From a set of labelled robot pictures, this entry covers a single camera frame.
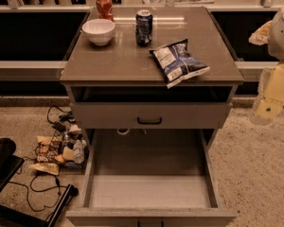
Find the grey drawer cabinet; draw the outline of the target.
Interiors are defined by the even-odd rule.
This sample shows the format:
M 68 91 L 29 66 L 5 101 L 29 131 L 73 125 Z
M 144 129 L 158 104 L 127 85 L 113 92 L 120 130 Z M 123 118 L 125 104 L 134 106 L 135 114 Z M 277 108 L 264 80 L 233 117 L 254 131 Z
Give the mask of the grey drawer cabinet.
M 87 87 L 168 88 L 148 48 L 135 42 L 135 14 L 134 8 L 115 9 L 115 37 L 105 46 L 94 46 L 85 36 L 79 38 L 61 76 L 71 103 Z M 151 47 L 188 39 L 188 52 L 210 67 L 204 75 L 174 87 L 228 86 L 231 103 L 243 78 L 209 11 L 204 7 L 153 8 L 151 14 Z

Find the blue soda can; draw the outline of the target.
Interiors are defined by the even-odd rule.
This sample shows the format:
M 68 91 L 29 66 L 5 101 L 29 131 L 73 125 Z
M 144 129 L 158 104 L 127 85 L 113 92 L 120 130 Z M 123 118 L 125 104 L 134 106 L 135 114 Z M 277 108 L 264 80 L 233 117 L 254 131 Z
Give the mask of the blue soda can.
M 146 10 L 141 9 L 135 16 L 135 38 L 139 46 L 147 46 L 152 41 L 152 14 Z

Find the orange soda can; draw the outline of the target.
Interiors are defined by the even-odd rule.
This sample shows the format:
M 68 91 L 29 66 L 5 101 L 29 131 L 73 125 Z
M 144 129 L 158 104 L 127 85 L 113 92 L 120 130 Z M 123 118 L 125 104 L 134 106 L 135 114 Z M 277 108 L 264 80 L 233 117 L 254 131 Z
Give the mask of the orange soda can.
M 96 6 L 100 19 L 114 20 L 111 0 L 96 0 Z

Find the blue white chip bag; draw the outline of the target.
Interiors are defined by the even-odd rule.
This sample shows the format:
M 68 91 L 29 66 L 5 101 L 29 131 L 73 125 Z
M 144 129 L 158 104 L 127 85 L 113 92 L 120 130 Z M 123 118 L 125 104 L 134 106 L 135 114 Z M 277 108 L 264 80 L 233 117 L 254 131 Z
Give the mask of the blue white chip bag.
M 188 39 L 151 49 L 152 58 L 161 70 L 167 87 L 171 88 L 183 80 L 203 75 L 210 67 L 193 58 L 187 51 Z

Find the clear plastic bottle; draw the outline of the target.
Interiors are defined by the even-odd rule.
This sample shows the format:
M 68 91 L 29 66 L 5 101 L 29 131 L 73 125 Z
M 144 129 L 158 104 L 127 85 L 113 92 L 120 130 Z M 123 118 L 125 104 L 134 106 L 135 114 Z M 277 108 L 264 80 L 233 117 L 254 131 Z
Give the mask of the clear plastic bottle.
M 77 140 L 73 147 L 74 162 L 81 164 L 84 161 L 84 148 L 81 140 Z

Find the white ceramic bowl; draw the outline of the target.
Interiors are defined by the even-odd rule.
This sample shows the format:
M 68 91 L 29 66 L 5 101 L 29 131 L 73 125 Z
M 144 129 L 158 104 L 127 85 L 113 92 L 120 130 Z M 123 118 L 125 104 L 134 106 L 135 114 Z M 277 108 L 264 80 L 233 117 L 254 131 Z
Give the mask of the white ceramic bowl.
M 115 23 L 107 19 L 93 19 L 82 26 L 83 33 L 95 45 L 105 45 L 115 35 Z

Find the black chair base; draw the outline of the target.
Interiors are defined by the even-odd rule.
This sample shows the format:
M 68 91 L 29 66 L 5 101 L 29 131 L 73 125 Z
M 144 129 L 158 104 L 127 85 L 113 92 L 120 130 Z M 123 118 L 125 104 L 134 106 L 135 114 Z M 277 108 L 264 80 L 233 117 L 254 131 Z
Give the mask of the black chair base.
M 0 195 L 2 192 L 7 193 L 12 185 L 25 187 L 27 189 L 27 205 L 33 212 L 38 213 L 38 210 L 34 209 L 29 202 L 29 190 L 32 187 L 17 183 L 12 179 L 25 161 L 24 158 L 14 154 L 15 150 L 16 144 L 13 140 L 0 138 Z M 73 184 L 62 186 L 59 182 L 56 182 L 55 188 L 59 190 L 63 188 L 64 191 L 54 203 L 53 212 L 46 219 L 30 216 L 0 204 L 0 220 L 6 222 L 8 226 L 14 227 L 56 227 L 63 208 L 78 194 L 78 189 Z

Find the grey drawer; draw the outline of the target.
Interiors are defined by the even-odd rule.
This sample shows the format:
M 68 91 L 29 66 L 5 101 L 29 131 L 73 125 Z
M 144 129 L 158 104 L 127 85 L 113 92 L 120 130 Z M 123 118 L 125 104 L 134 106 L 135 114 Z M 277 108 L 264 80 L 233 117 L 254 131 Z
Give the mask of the grey drawer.
M 76 227 L 226 227 L 200 130 L 96 130 Z
M 216 129 L 230 95 L 228 86 L 87 87 L 71 108 L 85 129 Z

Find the black power adapter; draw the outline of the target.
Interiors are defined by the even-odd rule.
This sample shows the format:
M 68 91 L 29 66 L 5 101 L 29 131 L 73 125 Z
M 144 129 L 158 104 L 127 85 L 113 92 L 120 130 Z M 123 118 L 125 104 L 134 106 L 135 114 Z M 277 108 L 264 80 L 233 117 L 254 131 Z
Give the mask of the black power adapter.
M 63 123 L 55 121 L 52 123 L 52 127 L 59 132 L 64 132 L 66 130 L 66 127 Z

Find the yellow snack bag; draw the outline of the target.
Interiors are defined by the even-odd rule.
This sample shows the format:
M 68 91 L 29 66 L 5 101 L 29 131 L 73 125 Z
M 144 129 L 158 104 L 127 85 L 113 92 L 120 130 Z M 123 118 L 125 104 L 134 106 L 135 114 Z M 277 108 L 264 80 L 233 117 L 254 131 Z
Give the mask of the yellow snack bag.
M 59 166 L 55 163 L 34 163 L 30 166 L 30 168 L 55 176 L 59 175 Z

